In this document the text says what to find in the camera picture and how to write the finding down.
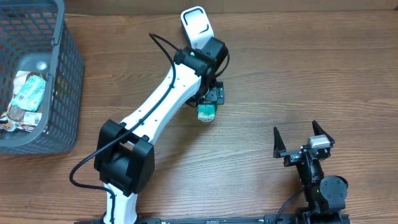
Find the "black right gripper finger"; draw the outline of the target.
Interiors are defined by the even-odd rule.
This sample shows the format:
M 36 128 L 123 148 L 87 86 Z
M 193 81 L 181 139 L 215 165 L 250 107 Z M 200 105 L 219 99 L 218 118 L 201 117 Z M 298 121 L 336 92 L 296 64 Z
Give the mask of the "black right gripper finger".
M 273 149 L 273 157 L 274 158 L 281 158 L 286 153 L 286 147 L 282 140 L 279 130 L 275 126 L 273 128 L 274 133 L 274 149 Z
M 326 131 L 324 131 L 315 120 L 312 121 L 312 128 L 313 128 L 313 132 L 316 136 L 325 135 L 328 138 L 328 140 L 330 141 L 330 144 L 334 145 L 335 140 Z

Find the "green lidded jar with tissues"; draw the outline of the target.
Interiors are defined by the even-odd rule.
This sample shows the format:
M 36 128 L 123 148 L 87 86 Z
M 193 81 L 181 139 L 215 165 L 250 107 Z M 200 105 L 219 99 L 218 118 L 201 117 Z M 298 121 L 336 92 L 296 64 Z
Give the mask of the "green lidded jar with tissues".
M 218 105 L 198 105 L 197 119 L 202 122 L 212 122 L 216 118 Z

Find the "yellow liquid bottle silver cap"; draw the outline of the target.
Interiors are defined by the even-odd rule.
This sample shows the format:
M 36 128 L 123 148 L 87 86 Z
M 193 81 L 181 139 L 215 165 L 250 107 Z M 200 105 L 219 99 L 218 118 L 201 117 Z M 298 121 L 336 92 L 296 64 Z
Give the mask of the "yellow liquid bottle silver cap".
M 46 61 L 38 61 L 35 66 L 40 73 L 45 73 L 49 69 L 49 65 Z

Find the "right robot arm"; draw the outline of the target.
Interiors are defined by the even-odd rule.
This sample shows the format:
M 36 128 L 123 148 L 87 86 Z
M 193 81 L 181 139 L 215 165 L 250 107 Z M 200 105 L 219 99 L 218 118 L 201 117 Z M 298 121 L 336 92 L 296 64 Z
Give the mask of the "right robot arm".
M 331 156 L 335 140 L 321 126 L 312 121 L 314 135 L 299 149 L 288 151 L 279 130 L 274 127 L 273 157 L 284 160 L 284 167 L 295 166 L 301 190 L 289 198 L 279 209 L 274 223 L 349 223 L 349 216 L 342 214 L 346 208 L 348 181 L 338 175 L 326 176 L 320 162 Z M 286 206 L 304 194 L 306 207 L 296 209 L 293 215 L 282 217 Z

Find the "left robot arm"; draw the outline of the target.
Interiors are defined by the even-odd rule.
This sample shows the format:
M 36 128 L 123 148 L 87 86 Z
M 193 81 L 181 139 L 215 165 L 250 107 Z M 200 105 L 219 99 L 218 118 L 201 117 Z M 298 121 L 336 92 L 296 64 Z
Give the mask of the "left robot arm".
M 176 51 L 165 79 L 132 114 L 101 127 L 94 168 L 107 191 L 102 223 L 136 223 L 136 202 L 154 169 L 154 146 L 183 105 L 197 110 L 200 121 L 214 120 L 224 103 L 221 64 L 228 64 L 226 44 L 214 37 L 203 48 Z

